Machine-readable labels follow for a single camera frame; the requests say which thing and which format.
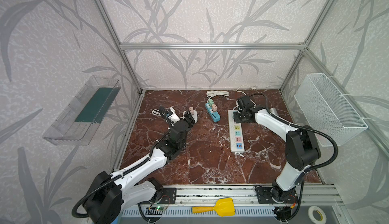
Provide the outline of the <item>white square power strip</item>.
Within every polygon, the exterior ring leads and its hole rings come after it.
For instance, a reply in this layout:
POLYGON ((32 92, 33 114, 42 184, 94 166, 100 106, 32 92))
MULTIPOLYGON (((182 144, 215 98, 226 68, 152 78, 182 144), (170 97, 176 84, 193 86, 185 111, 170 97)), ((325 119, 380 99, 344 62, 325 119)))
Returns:
MULTIPOLYGON (((153 114, 154 116, 161 116, 160 111, 159 111, 158 109, 153 109, 153 110, 152 110, 152 114, 153 114)), ((196 111, 196 110, 194 111, 193 117, 194 117, 195 121, 197 122, 197 121, 198 121, 198 114, 197 114, 197 111, 196 111)))

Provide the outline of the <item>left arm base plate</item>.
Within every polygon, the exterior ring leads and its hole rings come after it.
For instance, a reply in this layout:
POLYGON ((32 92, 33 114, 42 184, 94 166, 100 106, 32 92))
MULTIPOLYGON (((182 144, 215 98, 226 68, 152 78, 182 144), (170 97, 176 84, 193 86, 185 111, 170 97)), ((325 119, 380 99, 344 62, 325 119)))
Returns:
POLYGON ((162 190, 157 190, 149 201, 143 201, 141 204, 175 204, 176 195, 176 188, 163 188, 162 190))

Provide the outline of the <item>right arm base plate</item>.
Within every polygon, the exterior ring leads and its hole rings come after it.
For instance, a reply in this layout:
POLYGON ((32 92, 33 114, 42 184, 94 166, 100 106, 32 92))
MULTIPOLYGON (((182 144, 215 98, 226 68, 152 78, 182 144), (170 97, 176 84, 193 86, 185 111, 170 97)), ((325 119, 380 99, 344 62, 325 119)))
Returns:
POLYGON ((278 187, 255 186, 259 204, 296 204, 299 200, 295 188, 282 191, 278 187))

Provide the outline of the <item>blue power strip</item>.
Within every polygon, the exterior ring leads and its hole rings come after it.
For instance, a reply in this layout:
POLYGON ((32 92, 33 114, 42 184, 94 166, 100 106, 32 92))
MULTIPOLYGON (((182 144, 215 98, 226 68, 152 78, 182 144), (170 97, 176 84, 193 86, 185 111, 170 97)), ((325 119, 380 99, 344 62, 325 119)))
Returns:
MULTIPOLYGON (((208 99, 212 99, 216 96, 224 96, 224 97, 229 97, 230 93, 228 91, 217 91, 217 90, 208 90, 206 93, 206 96, 208 99)), ((210 115, 211 119, 213 122, 218 122, 220 121, 221 117, 218 112, 213 112, 211 106, 208 104, 208 99, 207 102, 205 103, 205 108, 210 115)))

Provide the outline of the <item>white long power strip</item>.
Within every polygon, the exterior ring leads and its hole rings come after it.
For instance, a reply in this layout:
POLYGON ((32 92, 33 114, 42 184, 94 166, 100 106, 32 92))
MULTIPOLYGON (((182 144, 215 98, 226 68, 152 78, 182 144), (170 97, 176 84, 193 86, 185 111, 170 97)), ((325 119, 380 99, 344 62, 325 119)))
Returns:
POLYGON ((236 155, 241 155, 245 152, 243 133, 241 123, 234 121, 234 113, 237 112, 237 106, 233 110, 228 110, 230 145, 231 152, 236 155))

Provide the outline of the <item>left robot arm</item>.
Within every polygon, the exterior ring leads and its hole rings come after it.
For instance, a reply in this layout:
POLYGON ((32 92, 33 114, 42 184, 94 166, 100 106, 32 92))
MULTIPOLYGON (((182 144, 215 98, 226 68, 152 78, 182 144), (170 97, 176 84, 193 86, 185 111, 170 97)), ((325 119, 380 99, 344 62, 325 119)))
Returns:
POLYGON ((146 201, 158 201, 163 186, 155 179, 140 181, 173 161, 185 148, 187 135, 198 121, 193 108, 177 116, 172 107, 159 108, 168 123, 168 131, 155 142, 144 157, 131 165, 108 174, 98 174, 87 193, 72 208, 74 218, 89 218, 95 224, 111 224, 123 209, 146 201))

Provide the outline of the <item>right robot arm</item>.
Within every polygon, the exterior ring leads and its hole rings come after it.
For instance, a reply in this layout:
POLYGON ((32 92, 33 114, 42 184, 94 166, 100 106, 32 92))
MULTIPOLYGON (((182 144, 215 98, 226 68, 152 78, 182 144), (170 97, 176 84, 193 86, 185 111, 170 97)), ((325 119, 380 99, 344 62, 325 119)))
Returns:
POLYGON ((295 188, 302 184, 304 176, 312 170, 325 167, 338 156, 338 145, 329 135, 312 129, 310 126, 300 126, 281 118, 274 108, 269 108, 267 96, 256 93, 265 99, 265 105, 255 105, 252 95, 244 95, 237 99, 237 111, 233 112, 236 123, 257 123, 271 130, 285 142, 286 164, 281 174, 272 183, 270 195, 276 203, 282 203, 291 195, 295 188), (326 138, 333 146, 333 154, 329 160, 321 164, 316 161, 321 158, 321 150, 316 136, 326 138))

